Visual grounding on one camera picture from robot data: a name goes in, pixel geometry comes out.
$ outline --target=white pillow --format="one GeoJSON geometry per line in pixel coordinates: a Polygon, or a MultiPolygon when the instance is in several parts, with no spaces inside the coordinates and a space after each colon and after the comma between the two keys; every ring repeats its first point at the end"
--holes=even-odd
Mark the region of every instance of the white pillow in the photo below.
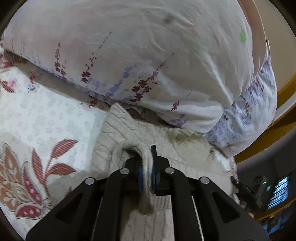
{"type": "Polygon", "coordinates": [[[199,132],[218,122],[254,72],[237,0],[28,0],[4,48],[199,132]]]}

